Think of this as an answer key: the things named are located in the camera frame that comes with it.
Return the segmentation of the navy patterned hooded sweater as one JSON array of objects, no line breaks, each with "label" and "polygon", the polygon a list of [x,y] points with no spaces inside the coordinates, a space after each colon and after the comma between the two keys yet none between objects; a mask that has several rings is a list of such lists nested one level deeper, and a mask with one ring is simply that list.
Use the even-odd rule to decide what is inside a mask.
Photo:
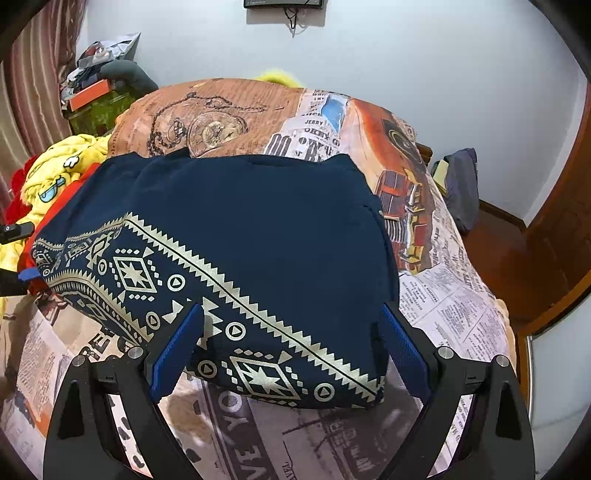
[{"label": "navy patterned hooded sweater", "polygon": [[106,160],[33,243],[49,289],[146,346],[194,302],[186,368],[280,406],[370,408],[399,294],[379,198],[346,154],[321,163],[180,150]]}]

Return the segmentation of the clutter pile of clothes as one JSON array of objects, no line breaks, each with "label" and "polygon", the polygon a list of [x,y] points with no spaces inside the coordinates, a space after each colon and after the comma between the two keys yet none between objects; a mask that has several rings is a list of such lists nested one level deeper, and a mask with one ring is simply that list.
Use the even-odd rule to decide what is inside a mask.
[{"label": "clutter pile of clothes", "polygon": [[140,32],[124,34],[114,40],[99,40],[90,44],[60,84],[61,101],[66,102],[77,91],[86,88],[91,79],[97,79],[104,64],[114,60],[132,60],[140,35]]}]

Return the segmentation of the dark red plush garment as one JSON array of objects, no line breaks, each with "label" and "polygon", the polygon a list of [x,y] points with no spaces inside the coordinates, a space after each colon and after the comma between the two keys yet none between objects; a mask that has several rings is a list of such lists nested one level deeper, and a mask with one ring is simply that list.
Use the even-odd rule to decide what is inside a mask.
[{"label": "dark red plush garment", "polygon": [[23,220],[37,226],[40,222],[39,215],[33,212],[31,204],[40,185],[40,166],[36,164],[38,158],[38,155],[30,157],[22,168],[13,173],[10,183],[12,198],[8,206],[2,209],[5,224],[15,224]]}]

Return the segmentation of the yellow cartoon fleece blanket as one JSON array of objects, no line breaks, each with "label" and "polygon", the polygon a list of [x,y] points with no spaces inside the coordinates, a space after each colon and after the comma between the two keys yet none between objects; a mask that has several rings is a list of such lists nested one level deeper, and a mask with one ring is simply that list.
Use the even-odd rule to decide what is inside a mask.
[{"label": "yellow cartoon fleece blanket", "polygon": [[[39,155],[36,164],[40,166],[40,185],[31,204],[40,221],[70,182],[77,180],[91,164],[103,163],[107,159],[109,139],[108,135],[73,135]],[[19,258],[29,238],[1,245],[1,269],[18,272]],[[8,298],[1,297],[2,311],[6,310]]]}]

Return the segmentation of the newspaper print bed quilt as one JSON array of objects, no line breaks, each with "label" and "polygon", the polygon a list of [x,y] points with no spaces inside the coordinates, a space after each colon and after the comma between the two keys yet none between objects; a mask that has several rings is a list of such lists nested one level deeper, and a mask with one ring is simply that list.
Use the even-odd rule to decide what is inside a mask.
[{"label": "newspaper print bed quilt", "polygon": [[34,475],[72,356],[154,339],[182,295],[206,327],[162,408],[211,479],[377,477],[418,411],[370,344],[390,265],[437,344],[514,352],[414,130],[377,105],[256,80],[164,87],[111,134],[50,146],[22,187],[29,220],[92,165],[55,242],[56,294],[1,304],[1,429]]}]

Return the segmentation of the pink striped curtain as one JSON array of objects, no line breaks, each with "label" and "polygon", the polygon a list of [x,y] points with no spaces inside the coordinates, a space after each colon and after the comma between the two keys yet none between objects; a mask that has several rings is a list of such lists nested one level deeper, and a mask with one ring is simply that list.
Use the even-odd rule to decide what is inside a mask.
[{"label": "pink striped curtain", "polygon": [[31,156],[70,134],[60,84],[73,70],[85,1],[50,1],[1,62],[1,183]]}]

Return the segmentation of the white sliding wardrobe door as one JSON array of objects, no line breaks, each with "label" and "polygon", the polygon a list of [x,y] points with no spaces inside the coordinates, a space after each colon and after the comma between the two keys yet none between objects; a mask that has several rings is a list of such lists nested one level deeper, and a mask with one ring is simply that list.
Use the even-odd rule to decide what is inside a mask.
[{"label": "white sliding wardrobe door", "polygon": [[530,341],[535,477],[548,479],[590,408],[590,298]]}]

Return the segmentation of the green patterned box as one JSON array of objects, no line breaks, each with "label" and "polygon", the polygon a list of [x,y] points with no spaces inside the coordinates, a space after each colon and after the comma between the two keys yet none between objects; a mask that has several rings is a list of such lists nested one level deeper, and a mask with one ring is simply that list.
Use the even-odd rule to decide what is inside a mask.
[{"label": "green patterned box", "polygon": [[140,98],[130,87],[113,90],[80,109],[69,112],[66,119],[73,135],[102,136],[115,127],[116,119]]}]

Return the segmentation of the brown wooden door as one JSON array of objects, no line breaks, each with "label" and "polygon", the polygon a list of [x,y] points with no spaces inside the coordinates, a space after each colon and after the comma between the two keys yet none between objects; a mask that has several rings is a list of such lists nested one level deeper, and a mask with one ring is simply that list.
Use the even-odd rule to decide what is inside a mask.
[{"label": "brown wooden door", "polygon": [[530,225],[487,204],[464,239],[515,329],[545,325],[590,289],[590,98],[570,155]]}]

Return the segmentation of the orange box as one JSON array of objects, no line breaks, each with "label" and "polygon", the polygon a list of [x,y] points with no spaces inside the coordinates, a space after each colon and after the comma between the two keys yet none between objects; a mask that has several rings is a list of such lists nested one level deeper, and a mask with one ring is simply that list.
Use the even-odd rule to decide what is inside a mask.
[{"label": "orange box", "polygon": [[110,91],[111,86],[109,81],[106,79],[99,80],[75,93],[68,101],[69,109],[71,111],[76,111],[99,97],[108,94]]}]

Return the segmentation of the dark blue bag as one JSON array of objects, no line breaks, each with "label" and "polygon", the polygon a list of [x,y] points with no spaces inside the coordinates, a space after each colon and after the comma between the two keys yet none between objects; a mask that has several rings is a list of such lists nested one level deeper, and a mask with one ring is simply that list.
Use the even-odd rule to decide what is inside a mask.
[{"label": "dark blue bag", "polygon": [[479,219],[478,159],[474,148],[446,155],[440,164],[448,165],[444,180],[444,201],[462,237],[467,236]]}]

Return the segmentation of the yellow round object behind bed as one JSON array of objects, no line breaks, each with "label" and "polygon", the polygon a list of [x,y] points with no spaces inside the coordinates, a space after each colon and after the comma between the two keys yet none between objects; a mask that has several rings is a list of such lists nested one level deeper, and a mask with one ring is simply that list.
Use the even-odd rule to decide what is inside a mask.
[{"label": "yellow round object behind bed", "polygon": [[256,76],[256,81],[279,84],[288,88],[303,87],[303,85],[301,85],[301,83],[298,82],[293,75],[277,69],[264,71],[263,73],[259,74],[259,76]]}]

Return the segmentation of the small black wall monitor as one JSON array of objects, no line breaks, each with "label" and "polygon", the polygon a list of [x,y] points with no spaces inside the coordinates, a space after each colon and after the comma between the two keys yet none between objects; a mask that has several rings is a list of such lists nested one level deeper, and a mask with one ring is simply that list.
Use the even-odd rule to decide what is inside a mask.
[{"label": "small black wall monitor", "polygon": [[322,9],[324,0],[243,0],[245,9],[252,8],[291,8],[291,9]]}]

